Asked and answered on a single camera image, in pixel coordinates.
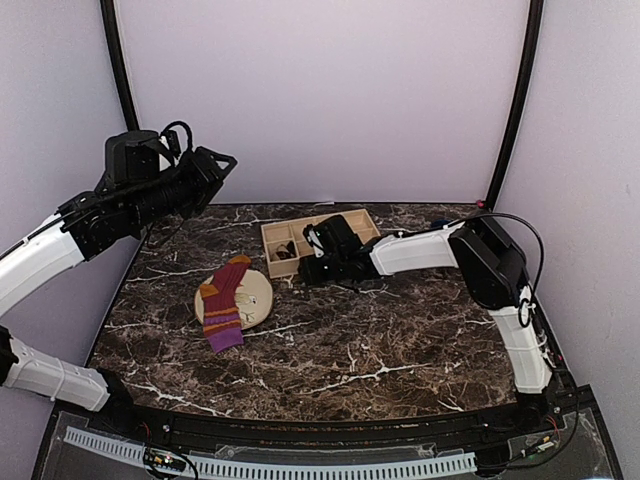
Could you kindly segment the purple maroon striped sock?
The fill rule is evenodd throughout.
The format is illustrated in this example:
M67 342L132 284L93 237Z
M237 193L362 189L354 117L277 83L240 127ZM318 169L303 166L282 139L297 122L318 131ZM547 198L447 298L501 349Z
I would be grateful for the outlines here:
M250 264L246 255L235 256L209 283L199 287L204 305L203 334L216 354L244 343L235 293Z

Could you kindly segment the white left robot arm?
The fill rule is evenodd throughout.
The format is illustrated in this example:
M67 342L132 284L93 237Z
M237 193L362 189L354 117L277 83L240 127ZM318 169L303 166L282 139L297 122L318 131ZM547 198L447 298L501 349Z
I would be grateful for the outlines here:
M83 192L61 205L35 231L1 256L1 311L59 274L88 262L125 237L141 238L167 215L200 214L236 167L234 157L205 147L183 153L158 178ZM141 427L140 412L113 373L45 354L1 330L1 384L99 412L120 436Z

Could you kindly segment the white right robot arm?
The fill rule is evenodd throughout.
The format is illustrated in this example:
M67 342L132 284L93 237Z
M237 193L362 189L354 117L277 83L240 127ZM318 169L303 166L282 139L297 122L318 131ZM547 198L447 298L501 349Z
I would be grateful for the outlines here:
M308 286L360 282L420 269L456 268L472 300L485 309L502 336L514 372L517 405L510 424L534 432L549 416L553 363L544 328L535 319L537 283L526 256L491 213L414 233L392 233L362 242L341 215L303 229L313 253L298 268Z

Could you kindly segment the brown beige argyle sock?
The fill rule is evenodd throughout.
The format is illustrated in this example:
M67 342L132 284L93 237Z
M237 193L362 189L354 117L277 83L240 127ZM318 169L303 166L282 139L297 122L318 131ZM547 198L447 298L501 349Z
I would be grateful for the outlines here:
M273 261L284 261L297 257L295 242L290 240L287 243L278 245L272 253Z

